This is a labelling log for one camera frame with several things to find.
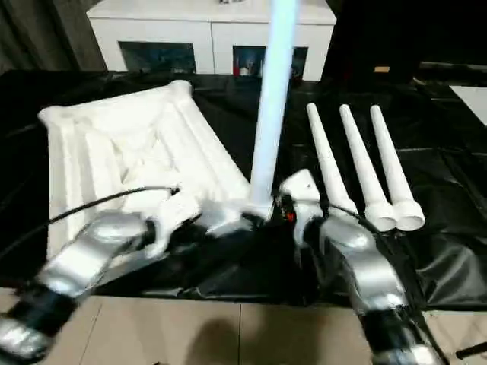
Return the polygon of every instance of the white tube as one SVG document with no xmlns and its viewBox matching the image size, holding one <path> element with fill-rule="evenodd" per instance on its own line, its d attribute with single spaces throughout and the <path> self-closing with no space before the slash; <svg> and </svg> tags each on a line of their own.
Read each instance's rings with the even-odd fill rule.
<svg viewBox="0 0 487 365">
<path fill-rule="evenodd" d="M 282 118 L 288 94 L 299 0 L 273 0 L 269 45 L 253 151 L 250 204 L 269 210 Z"/>
<path fill-rule="evenodd" d="M 357 213 L 357 207 L 349 198 L 345 184 L 343 184 L 342 176 L 340 175 L 335 157 L 333 156 L 332 148 L 330 147 L 328 138 L 326 137 L 323 124 L 321 123 L 320 114 L 318 114 L 317 106 L 313 103 L 309 103 L 306 107 L 306 111 L 310 120 L 314 147 L 317 149 L 321 175 L 323 177 L 323 182 L 325 183 L 326 196 L 328 197 L 330 203 L 347 208 L 350 211 Z M 328 212 L 338 216 L 347 215 L 344 211 L 340 211 L 339 209 L 332 207 L 328 209 Z"/>
<path fill-rule="evenodd" d="M 390 200 L 396 212 L 396 226 L 405 231 L 417 230 L 425 224 L 425 216 L 419 204 L 412 197 L 403 167 L 397 157 L 393 140 L 378 105 L 371 107 L 371 117 L 389 187 Z"/>
<path fill-rule="evenodd" d="M 393 206 L 386 200 L 384 191 L 380 187 L 374 165 L 368 156 L 367 148 L 348 105 L 344 104 L 340 107 L 340 116 L 349 140 L 358 181 L 364 194 L 365 217 L 382 232 L 392 230 L 396 226 Z"/>
</svg>

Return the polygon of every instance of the white cone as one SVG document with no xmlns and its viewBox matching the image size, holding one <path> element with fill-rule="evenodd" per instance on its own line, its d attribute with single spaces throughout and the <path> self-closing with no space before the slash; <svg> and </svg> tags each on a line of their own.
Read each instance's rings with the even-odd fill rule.
<svg viewBox="0 0 487 365">
<path fill-rule="evenodd" d="M 348 105 L 340 107 L 345 133 L 365 200 L 365 217 L 380 231 L 396 226 L 393 206 L 387 201 Z"/>
<path fill-rule="evenodd" d="M 320 163 L 321 175 L 325 183 L 326 195 L 330 203 L 338 205 L 339 207 L 349 209 L 357 213 L 355 203 L 349 198 L 343 184 L 342 176 L 338 166 L 336 165 L 335 157 L 333 156 L 332 148 L 329 145 L 323 124 L 321 123 L 320 114 L 316 105 L 309 103 L 306 107 L 307 115 L 310 120 L 311 133 L 313 134 L 314 147 L 317 149 L 318 161 Z M 339 209 L 330 207 L 328 209 L 330 214 L 338 216 L 347 216 L 347 213 Z"/>
<path fill-rule="evenodd" d="M 390 199 L 396 212 L 396 226 L 400 230 L 417 230 L 425 224 L 425 216 L 419 204 L 412 197 L 403 167 L 397 157 L 393 140 L 378 105 L 371 107 L 371 117 Z"/>
</svg>

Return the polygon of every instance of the floor tile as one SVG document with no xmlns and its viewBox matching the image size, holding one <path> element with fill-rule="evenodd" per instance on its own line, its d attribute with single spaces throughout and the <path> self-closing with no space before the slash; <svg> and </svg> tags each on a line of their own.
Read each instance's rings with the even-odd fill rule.
<svg viewBox="0 0 487 365">
<path fill-rule="evenodd" d="M 104 298 L 82 365 L 237 365 L 240 305 Z"/>
<path fill-rule="evenodd" d="M 350 309 L 242 304 L 242 365 L 360 365 L 370 358 Z"/>
<path fill-rule="evenodd" d="M 0 290 L 0 312 L 10 309 L 17 298 L 10 295 L 12 290 Z M 78 365 L 88 343 L 91 329 L 94 326 L 100 298 L 91 297 L 75 312 L 57 337 L 57 342 L 43 362 L 43 365 Z"/>
<path fill-rule="evenodd" d="M 432 311 L 425 318 L 445 354 L 452 363 L 487 365 L 487 353 L 459 362 L 455 351 L 487 341 L 487 314 L 472 312 Z"/>
</svg>

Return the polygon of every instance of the black plastic sheet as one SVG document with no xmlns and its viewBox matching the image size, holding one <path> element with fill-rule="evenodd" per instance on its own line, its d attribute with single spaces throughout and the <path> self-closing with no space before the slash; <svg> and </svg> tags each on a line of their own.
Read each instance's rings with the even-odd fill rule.
<svg viewBox="0 0 487 365">
<path fill-rule="evenodd" d="M 0 252 L 48 219 L 47 133 L 37 120 L 37 113 L 45 106 L 83 103 L 186 78 L 193 84 L 194 100 L 208 123 L 250 178 L 259 81 L 176 76 L 13 71 L 0 77 Z M 372 85 L 347 90 L 327 83 L 293 84 L 275 187 L 292 173 L 308 168 L 324 191 L 305 110 L 309 102 L 318 107 L 347 189 L 360 211 L 363 198 L 338 108 L 341 103 L 352 108 L 386 187 L 369 114 L 371 105 L 380 105 L 413 195 L 425 212 L 426 225 L 413 233 L 384 234 L 379 247 L 396 267 L 417 306 L 486 309 L 484 125 L 447 87 Z M 219 240 L 192 239 L 199 237 L 197 232 L 180 235 L 166 259 L 105 285 L 99 293 L 297 305 L 315 300 L 347 303 L 339 273 L 329 287 L 318 290 L 308 252 L 296 252 L 288 227 L 239 232 Z M 0 261 L 0 284 L 18 286 L 39 269 L 45 261 L 46 237 L 46 232 L 40 233 Z"/>
</svg>

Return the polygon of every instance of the cabinet door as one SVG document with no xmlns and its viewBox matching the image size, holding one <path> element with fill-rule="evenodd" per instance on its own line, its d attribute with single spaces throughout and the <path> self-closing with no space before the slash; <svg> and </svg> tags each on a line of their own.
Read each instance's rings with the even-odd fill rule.
<svg viewBox="0 0 487 365">
<path fill-rule="evenodd" d="M 333 26 L 298 25 L 294 40 L 292 76 L 319 81 L 325 65 Z M 262 74 L 263 55 L 269 37 L 268 24 L 213 23 L 215 73 Z"/>
<path fill-rule="evenodd" d="M 91 26 L 109 70 L 215 72 L 210 23 L 91 19 Z"/>
</svg>

